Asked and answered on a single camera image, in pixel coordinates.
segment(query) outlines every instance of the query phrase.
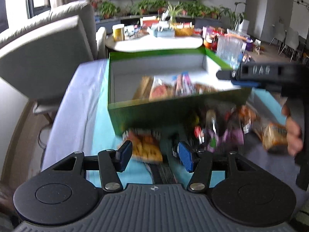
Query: sofa cushion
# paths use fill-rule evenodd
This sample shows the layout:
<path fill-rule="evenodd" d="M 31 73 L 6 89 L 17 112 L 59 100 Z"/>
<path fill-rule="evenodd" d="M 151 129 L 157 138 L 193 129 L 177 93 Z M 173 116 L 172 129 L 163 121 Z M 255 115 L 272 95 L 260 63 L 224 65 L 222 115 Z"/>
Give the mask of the sofa cushion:
<path fill-rule="evenodd" d="M 26 33 L 51 22 L 59 21 L 64 18 L 79 15 L 89 42 L 89 46 L 94 59 L 97 59 L 98 50 L 95 40 L 95 20 L 92 6 L 87 0 L 71 2 L 52 10 L 45 11 L 27 21 L 18 28 L 9 28 L 0 33 L 0 48 L 19 38 Z"/>

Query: storage box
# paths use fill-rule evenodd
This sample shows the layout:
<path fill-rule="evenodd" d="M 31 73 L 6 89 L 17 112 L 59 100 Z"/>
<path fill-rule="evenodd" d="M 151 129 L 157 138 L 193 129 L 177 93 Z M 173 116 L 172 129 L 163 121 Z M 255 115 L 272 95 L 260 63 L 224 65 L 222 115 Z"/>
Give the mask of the storage box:
<path fill-rule="evenodd" d="M 158 29 L 147 28 L 149 35 L 154 37 L 175 37 L 175 31 L 171 29 L 164 29 L 163 31 L 158 31 Z"/>
<path fill-rule="evenodd" d="M 240 89 L 230 81 L 219 81 L 216 72 L 229 69 L 213 52 L 203 47 L 149 52 L 112 52 L 109 59 L 108 111 L 116 135 L 130 127 L 154 128 L 182 122 L 206 98 L 244 104 L 250 89 Z M 217 93 L 175 97 L 162 101 L 132 100 L 144 75 L 171 82 L 188 72 L 193 83 L 209 84 L 224 90 Z"/>

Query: round table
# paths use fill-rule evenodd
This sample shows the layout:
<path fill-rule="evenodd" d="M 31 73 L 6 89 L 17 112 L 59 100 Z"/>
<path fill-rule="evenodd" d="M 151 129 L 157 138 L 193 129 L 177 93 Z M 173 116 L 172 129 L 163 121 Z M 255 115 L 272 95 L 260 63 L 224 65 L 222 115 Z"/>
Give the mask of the round table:
<path fill-rule="evenodd" d="M 197 49 L 203 44 L 198 36 L 189 37 L 154 37 L 146 35 L 132 40 L 115 42 L 110 35 L 105 42 L 107 48 L 119 52 L 141 52 L 170 49 Z"/>

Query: screw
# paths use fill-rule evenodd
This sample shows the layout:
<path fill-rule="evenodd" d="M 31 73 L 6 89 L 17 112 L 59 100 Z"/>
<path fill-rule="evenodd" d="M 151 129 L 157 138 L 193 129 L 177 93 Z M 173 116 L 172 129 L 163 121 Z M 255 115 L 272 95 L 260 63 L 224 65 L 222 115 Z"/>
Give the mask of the screw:
<path fill-rule="evenodd" d="M 120 184 L 116 182 L 109 182 L 105 185 L 105 188 L 109 191 L 115 192 L 120 188 Z"/>
<path fill-rule="evenodd" d="M 201 191 L 205 188 L 205 185 L 203 183 L 192 183 L 190 185 L 190 188 L 193 190 L 193 191 Z"/>

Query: table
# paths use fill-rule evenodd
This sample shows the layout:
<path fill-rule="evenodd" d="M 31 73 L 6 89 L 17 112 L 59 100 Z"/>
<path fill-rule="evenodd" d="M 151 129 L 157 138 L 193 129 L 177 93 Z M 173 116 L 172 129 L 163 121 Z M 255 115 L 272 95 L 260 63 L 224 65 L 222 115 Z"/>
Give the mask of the table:
<path fill-rule="evenodd" d="M 43 170 L 74 151 L 84 151 L 86 156 L 96 155 L 100 150 L 115 149 L 121 141 L 121 138 L 115 136 L 107 111 L 107 62 L 97 60 L 82 64 L 75 72 L 50 133 Z M 280 109 L 275 109 L 272 113 L 270 108 L 273 107 L 269 103 L 273 98 L 271 99 L 269 93 L 263 90 L 253 91 L 248 100 L 258 112 L 271 120 L 278 119 L 275 115 Z M 309 193 L 296 186 L 299 167 L 294 164 L 291 156 L 266 152 L 256 135 L 248 134 L 245 138 L 245 157 L 288 184 L 297 197 L 294 213 L 300 210 Z M 135 175 L 139 173 L 136 167 L 129 167 L 121 174 L 130 170 Z M 186 173 L 184 168 L 176 168 L 176 177 L 188 177 Z M 149 183 L 149 178 L 145 175 L 138 180 Z"/>
<path fill-rule="evenodd" d="M 197 49 L 203 44 L 198 36 L 190 37 L 153 37 L 146 35 L 140 38 L 115 42 L 112 35 L 106 39 L 107 48 L 120 52 L 140 52 L 150 50 Z"/>

